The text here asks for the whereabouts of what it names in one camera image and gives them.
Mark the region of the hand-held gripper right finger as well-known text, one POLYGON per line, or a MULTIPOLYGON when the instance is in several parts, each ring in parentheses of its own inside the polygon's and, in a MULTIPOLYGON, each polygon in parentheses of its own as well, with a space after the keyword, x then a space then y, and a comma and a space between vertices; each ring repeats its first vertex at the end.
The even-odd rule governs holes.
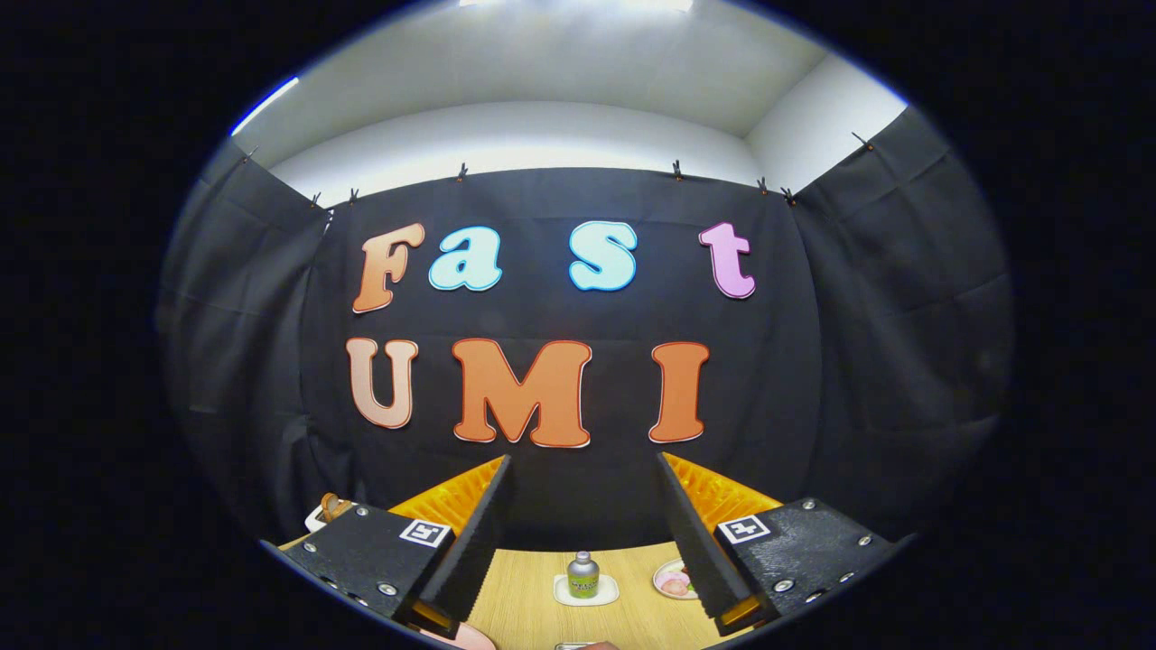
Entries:
POLYGON ((907 546, 821 498, 783 503, 667 452, 657 455, 657 485, 691 584, 722 636, 802 616, 907 546))

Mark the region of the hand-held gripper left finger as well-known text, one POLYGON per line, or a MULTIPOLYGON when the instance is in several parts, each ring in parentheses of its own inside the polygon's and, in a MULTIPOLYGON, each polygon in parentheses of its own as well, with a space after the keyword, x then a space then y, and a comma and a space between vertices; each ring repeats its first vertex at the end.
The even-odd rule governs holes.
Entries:
POLYGON ((511 495, 509 455, 400 505, 329 493, 314 507, 314 529, 264 551, 380 625, 455 638, 502 542, 511 495))

